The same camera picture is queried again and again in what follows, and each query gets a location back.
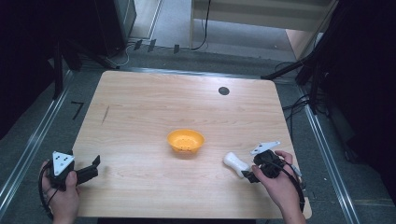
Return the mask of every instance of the floor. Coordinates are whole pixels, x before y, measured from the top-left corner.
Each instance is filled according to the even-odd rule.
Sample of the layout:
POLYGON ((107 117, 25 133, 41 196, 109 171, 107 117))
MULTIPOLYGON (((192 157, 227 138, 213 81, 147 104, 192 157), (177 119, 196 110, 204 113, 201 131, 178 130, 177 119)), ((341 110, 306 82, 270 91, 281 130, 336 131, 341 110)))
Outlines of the floor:
MULTIPOLYGON (((180 18, 186 17, 186 2, 189 1, 176 3, 162 0, 151 36, 142 38, 146 44, 156 39, 153 51, 149 51, 149 46, 146 45, 137 50, 129 48, 128 56, 121 53, 111 60, 119 64, 128 60, 128 63, 120 67, 125 71, 181 72, 198 76, 242 78, 260 78, 260 75, 271 74, 280 69, 285 65, 284 62, 295 61, 284 30, 213 21, 208 23, 207 39, 201 49, 181 50, 175 54, 175 44, 188 46, 190 19, 178 19, 174 13, 177 11, 181 13, 180 18)), ((194 46, 202 43, 203 22, 195 21, 194 46)), ((9 181, 7 177, 14 173, 20 172, 22 177, 14 183, 19 186, 18 190, 9 191, 7 197, 3 196, 2 191, 2 200, 12 200, 7 201, 6 211, 1 210, 0 223, 49 223, 39 207, 35 187, 38 167, 55 147, 59 151, 67 151, 73 147, 97 82, 104 72, 97 63, 84 57, 82 59, 81 71, 69 71, 65 76, 65 83, 68 84, 60 100, 51 100, 53 86, 49 86, 7 137, 0 141, 1 164, 6 164, 0 170, 1 183, 6 184, 9 181), (84 103, 75 119, 73 117, 78 111, 78 105, 72 102, 84 103), (44 117, 48 117, 49 122, 40 123, 44 117), (26 169, 22 169, 21 161, 26 161, 26 169)), ((289 76, 275 80, 282 106, 292 105, 304 94, 306 87, 299 87, 293 81, 296 74, 293 71, 289 76)), ((352 164, 346 161, 343 144, 332 126, 331 119, 321 114, 312 116, 309 111, 302 107, 302 111, 293 116, 292 127, 288 122, 289 128, 293 130, 296 156, 307 183, 305 194, 313 209, 313 216, 307 222, 394 223, 396 208, 378 173, 364 163, 352 164), (329 166, 328 160, 333 161, 333 165, 329 166), (352 202, 353 207, 348 210, 352 213, 344 210, 342 199, 352 202)), ((285 117, 288 115, 289 111, 285 111, 285 117)), ((80 217, 77 220, 77 223, 96 222, 97 218, 80 217)), ((266 220, 256 221, 260 224, 265 222, 266 220)), ((283 222, 271 220, 270 223, 283 222)))

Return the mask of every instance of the bowl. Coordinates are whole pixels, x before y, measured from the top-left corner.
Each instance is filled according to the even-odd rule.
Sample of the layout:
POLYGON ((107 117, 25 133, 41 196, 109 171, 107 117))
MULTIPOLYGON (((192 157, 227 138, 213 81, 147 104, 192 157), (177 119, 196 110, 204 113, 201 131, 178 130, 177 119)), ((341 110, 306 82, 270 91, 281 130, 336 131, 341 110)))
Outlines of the bowl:
POLYGON ((205 139, 201 133, 191 129, 178 129, 168 134, 168 143, 175 152, 196 153, 205 139))

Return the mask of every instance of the hand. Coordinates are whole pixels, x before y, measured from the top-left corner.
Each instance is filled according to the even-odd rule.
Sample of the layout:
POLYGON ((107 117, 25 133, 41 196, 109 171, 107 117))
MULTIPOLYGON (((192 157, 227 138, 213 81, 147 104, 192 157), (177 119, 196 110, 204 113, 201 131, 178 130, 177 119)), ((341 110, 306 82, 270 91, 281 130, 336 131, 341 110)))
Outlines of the hand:
POLYGON ((66 191, 53 189, 50 186, 50 180, 44 175, 42 186, 44 193, 47 194, 47 202, 55 193, 53 198, 49 202, 49 207, 53 214, 53 223, 74 223, 79 206, 79 191, 76 187, 77 174, 75 171, 70 172, 66 178, 66 191))
MULTIPOLYGON (((284 158, 285 162, 292 164, 291 154, 277 150, 275 154, 284 158)), ((268 191, 271 199, 279 207, 282 217, 286 223, 305 223, 305 217, 300 210, 300 198, 296 188, 291 183, 289 177, 280 172, 277 178, 268 178, 256 165, 252 167, 254 175, 262 182, 268 191)), ((289 174, 294 176, 294 172, 288 165, 283 167, 289 174)))

